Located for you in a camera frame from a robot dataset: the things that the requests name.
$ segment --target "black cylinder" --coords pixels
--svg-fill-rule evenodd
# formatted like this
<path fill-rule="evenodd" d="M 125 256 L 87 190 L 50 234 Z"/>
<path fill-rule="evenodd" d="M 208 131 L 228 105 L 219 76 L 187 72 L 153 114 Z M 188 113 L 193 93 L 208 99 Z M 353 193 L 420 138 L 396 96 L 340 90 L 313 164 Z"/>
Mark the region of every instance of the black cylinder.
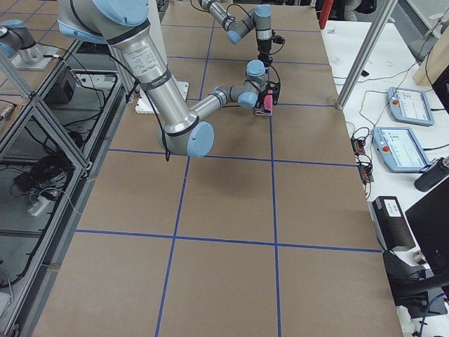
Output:
<path fill-rule="evenodd" d="M 449 168 L 443 165 L 441 158 L 415 180 L 414 185 L 419 191 L 427 192 L 447 176 L 449 176 Z"/>

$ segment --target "black box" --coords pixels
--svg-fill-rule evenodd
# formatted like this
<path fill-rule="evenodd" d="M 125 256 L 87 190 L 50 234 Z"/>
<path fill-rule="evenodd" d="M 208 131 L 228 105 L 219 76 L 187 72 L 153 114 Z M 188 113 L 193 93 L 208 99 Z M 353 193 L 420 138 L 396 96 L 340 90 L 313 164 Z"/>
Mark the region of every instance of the black box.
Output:
<path fill-rule="evenodd" d="M 396 197 L 378 197 L 373 201 L 373 208 L 380 229 L 378 238 L 384 248 L 408 251 L 416 247 Z"/>

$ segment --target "white table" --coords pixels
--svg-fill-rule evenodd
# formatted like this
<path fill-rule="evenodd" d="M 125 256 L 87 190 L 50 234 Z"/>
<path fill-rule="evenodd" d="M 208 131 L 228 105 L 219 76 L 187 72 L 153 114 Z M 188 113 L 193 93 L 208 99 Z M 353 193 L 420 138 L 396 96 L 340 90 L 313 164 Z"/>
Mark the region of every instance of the white table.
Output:
<path fill-rule="evenodd" d="M 322 35 L 334 77 L 345 78 L 348 75 L 369 26 L 369 22 L 330 21 L 327 23 L 326 28 L 322 31 Z M 369 75 L 365 78 L 361 77 L 359 81 L 362 82 L 367 79 L 391 77 L 399 72 L 404 73 L 399 74 L 393 79 L 379 79 L 357 83 L 347 105 L 344 107 L 346 120 L 353 123 L 356 128 L 366 126 L 370 130 L 373 129 L 373 125 L 358 114 L 363 102 L 363 97 L 368 90 L 388 91 L 392 86 L 415 88 L 423 91 L 429 90 L 430 87 L 417 86 L 413 81 L 413 74 L 417 68 L 418 65 L 415 64 L 414 57 L 411 55 L 395 26 L 391 23 L 387 24 L 365 66 L 365 71 L 367 71 Z M 340 84 L 343 83 L 344 79 L 335 78 L 338 92 L 340 92 L 342 88 L 342 85 Z M 428 92 L 427 97 L 432 109 L 443 107 L 433 91 Z M 438 147 L 449 143 L 449 115 L 446 111 L 434 112 L 435 124 L 433 126 L 416 126 L 394 121 L 391 118 L 388 107 L 384 108 L 386 104 L 387 94 L 367 93 L 361 112 L 374 123 L 376 123 L 380 117 L 377 126 L 411 127 L 421 146 L 424 148 Z M 349 135 L 353 132 L 353 128 L 349 124 L 348 132 Z M 358 133 L 358 136 L 364 134 L 365 131 Z M 370 152 L 372 153 L 371 157 L 373 159 L 374 167 L 373 178 L 375 182 L 371 184 L 371 193 L 368 201 L 372 201 L 380 195 L 396 196 L 401 208 L 403 211 L 406 211 L 424 195 L 423 192 L 418 191 L 413 185 L 413 182 L 420 175 L 416 173 L 388 172 L 380 155 L 377 153 L 374 146 L 370 145 L 371 137 L 368 138 L 365 149 L 368 154 L 370 154 Z M 448 154 L 448 147 L 427 152 L 429 160 L 447 157 Z M 404 252 L 400 257 L 406 262 L 414 264 L 411 258 L 412 252 L 413 251 Z M 419 327 L 419 320 L 416 319 L 415 321 L 415 326 Z M 423 336 L 446 336 L 448 334 L 449 315 L 429 317 L 426 319 L 426 323 L 428 325 L 424 328 Z"/>

